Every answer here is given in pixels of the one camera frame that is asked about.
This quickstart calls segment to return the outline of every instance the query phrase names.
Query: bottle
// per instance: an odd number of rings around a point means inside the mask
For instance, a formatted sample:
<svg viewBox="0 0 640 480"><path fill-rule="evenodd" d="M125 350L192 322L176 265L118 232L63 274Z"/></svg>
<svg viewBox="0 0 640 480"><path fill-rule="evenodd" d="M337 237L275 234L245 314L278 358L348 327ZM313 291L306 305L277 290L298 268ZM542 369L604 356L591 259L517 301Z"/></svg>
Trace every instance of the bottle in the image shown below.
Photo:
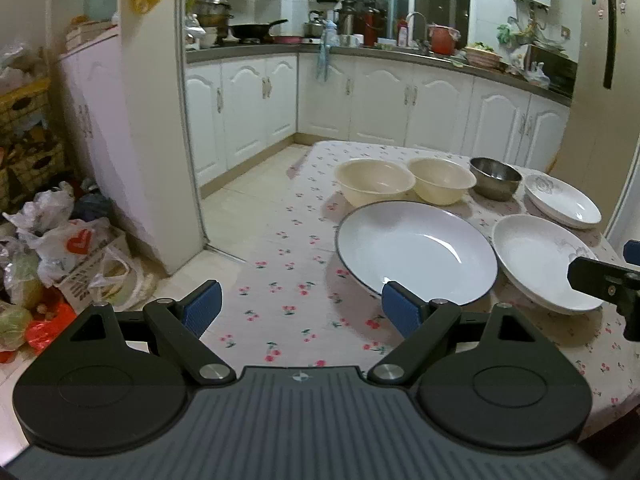
<svg viewBox="0 0 640 480"><path fill-rule="evenodd" d="M404 47L409 45L409 23L404 18L401 18L398 22L398 41L396 45Z"/></svg>
<svg viewBox="0 0 640 480"><path fill-rule="evenodd" d="M331 20L326 22L326 44L328 46L339 46L338 26Z"/></svg>

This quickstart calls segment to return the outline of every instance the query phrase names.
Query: white dish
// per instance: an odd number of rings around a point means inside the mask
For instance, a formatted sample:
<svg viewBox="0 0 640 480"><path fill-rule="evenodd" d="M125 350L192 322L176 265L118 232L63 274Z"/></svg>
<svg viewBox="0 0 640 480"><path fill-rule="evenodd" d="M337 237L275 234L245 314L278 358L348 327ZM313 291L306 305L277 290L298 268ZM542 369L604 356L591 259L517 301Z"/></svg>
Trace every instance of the white dish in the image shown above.
<svg viewBox="0 0 640 480"><path fill-rule="evenodd" d="M540 211L575 229L591 229L602 220L598 207L569 184L548 175L531 174L524 186Z"/></svg>
<svg viewBox="0 0 640 480"><path fill-rule="evenodd" d="M493 286L498 264L471 224L417 202L378 202L347 215L335 235L338 256L366 288L405 286L424 301L467 304Z"/></svg>
<svg viewBox="0 0 640 480"><path fill-rule="evenodd" d="M530 215L502 218L492 234L504 273L531 301L560 314L583 314L602 300L573 290L566 278L578 256L597 260L582 241L549 220Z"/></svg>
<svg viewBox="0 0 640 480"><path fill-rule="evenodd" d="M406 167L375 158L344 162L335 168L335 179L345 199L356 207L400 200L415 185L415 177Z"/></svg>

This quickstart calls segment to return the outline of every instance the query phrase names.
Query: wok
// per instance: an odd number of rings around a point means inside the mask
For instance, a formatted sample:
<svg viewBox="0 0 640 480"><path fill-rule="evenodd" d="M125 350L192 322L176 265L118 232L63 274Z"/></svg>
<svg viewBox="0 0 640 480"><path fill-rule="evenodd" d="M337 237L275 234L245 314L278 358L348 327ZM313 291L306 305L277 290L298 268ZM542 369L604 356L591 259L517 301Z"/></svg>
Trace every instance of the wok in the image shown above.
<svg viewBox="0 0 640 480"><path fill-rule="evenodd" d="M249 40L257 38L261 40L268 33L271 27L281 23L287 23L289 20L276 20L271 23L250 23L247 25L231 25L231 32L238 40Z"/></svg>

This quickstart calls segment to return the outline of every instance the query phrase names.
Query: white cabinet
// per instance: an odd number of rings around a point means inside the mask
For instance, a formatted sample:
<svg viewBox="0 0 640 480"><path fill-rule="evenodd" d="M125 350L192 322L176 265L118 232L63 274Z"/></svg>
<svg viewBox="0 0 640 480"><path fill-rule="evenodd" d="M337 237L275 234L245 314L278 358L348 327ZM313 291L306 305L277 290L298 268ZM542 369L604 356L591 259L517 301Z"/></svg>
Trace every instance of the white cabinet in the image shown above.
<svg viewBox="0 0 640 480"><path fill-rule="evenodd" d="M562 144L569 108L532 95L516 164L546 171Z"/></svg>
<svg viewBox="0 0 640 480"><path fill-rule="evenodd" d="M226 171L220 65L188 67L185 90L194 171L203 186Z"/></svg>
<svg viewBox="0 0 640 480"><path fill-rule="evenodd" d="M82 174L95 180L92 163L91 144L87 118L85 116L85 101L82 95L80 81L80 67L78 55L65 57L60 61L62 70L62 105L65 113L66 129L71 136L76 161Z"/></svg>
<svg viewBox="0 0 640 480"><path fill-rule="evenodd" d="M461 153L473 76L414 66L412 106L405 146Z"/></svg>
<svg viewBox="0 0 640 480"><path fill-rule="evenodd" d="M529 108L530 93L474 79L462 153L514 164Z"/></svg>
<svg viewBox="0 0 640 480"><path fill-rule="evenodd" d="M296 132L298 60L295 54L266 60L267 146Z"/></svg>
<svg viewBox="0 0 640 480"><path fill-rule="evenodd" d="M95 43L63 59L65 118L75 133L82 168L90 166L100 191L113 200L120 223L132 232L150 229L120 67L120 38Z"/></svg>
<svg viewBox="0 0 640 480"><path fill-rule="evenodd" d="M232 168L266 147L264 58L222 64L226 163Z"/></svg>
<svg viewBox="0 0 640 480"><path fill-rule="evenodd" d="M409 63L358 59L349 140L404 146L413 70Z"/></svg>
<svg viewBox="0 0 640 480"><path fill-rule="evenodd" d="M298 72L298 131L348 140L355 60L329 58L327 81L316 77L318 54L300 54Z"/></svg>

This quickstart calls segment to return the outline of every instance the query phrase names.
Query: white plate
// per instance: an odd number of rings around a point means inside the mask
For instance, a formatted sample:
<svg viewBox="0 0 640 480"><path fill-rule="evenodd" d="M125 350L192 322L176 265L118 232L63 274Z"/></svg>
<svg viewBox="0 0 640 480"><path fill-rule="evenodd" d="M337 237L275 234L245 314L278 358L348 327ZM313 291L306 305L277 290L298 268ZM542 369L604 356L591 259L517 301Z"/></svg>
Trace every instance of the white plate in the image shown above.
<svg viewBox="0 0 640 480"><path fill-rule="evenodd" d="M347 215L335 235L350 273L380 294L396 281L424 301L471 303L493 286L498 264L471 224L416 202L377 202Z"/></svg>
<svg viewBox="0 0 640 480"><path fill-rule="evenodd" d="M602 220L598 207L566 182L532 174L524 180L527 196L540 211L576 229L590 229Z"/></svg>
<svg viewBox="0 0 640 480"><path fill-rule="evenodd" d="M531 301L561 314L582 314L602 304L569 285L569 263L578 256L597 258L558 224L537 216L505 216L492 239L504 273Z"/></svg>

